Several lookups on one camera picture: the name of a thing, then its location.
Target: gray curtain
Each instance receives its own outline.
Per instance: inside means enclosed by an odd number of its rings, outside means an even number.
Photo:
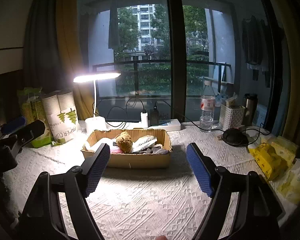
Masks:
[[[49,93],[69,87],[62,69],[56,32],[56,0],[33,0],[26,26],[23,71],[27,87]]]

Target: green packaging bag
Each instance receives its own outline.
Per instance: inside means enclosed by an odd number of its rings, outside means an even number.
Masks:
[[[20,112],[26,118],[26,124],[30,124],[35,120],[41,120],[46,127],[44,134],[31,142],[34,148],[50,144],[53,140],[43,104],[40,99],[41,89],[42,88],[24,88],[23,90],[17,91]]]

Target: textured table cover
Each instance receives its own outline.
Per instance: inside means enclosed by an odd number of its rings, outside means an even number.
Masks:
[[[235,148],[215,136],[221,132],[200,132],[185,123],[181,131],[168,132],[173,147],[169,168],[162,170],[125,170],[107,168],[96,191],[87,198],[91,213],[105,239],[154,239],[166,235],[168,239],[191,239],[207,210],[210,198],[202,193],[186,160],[186,147],[195,142],[202,153],[218,166],[230,172],[247,174],[260,168],[244,147]],[[5,183],[11,189],[11,205],[22,211],[27,197],[42,171],[51,175],[66,172],[81,165],[80,149],[87,135],[79,133],[68,143],[39,149],[25,147],[17,156],[18,166],[5,173]],[[60,203],[70,236],[75,235],[64,193]],[[296,208],[278,197],[285,209],[281,225]],[[219,237],[231,228],[237,193],[233,193],[226,221]]]

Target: lamp light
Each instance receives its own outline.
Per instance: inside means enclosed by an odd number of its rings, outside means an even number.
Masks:
[[[117,71],[98,71],[87,73],[85,75],[77,76],[73,79],[75,83],[93,81],[94,85],[94,109],[93,109],[93,118],[95,118],[96,112],[96,105],[97,105],[97,88],[96,88],[96,80],[104,80],[104,79],[111,79],[120,76],[121,73]]]

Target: stuffed toy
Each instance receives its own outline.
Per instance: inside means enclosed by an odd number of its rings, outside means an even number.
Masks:
[[[116,143],[121,150],[125,153],[129,153],[132,149],[133,141],[130,134],[124,131],[116,137]]]

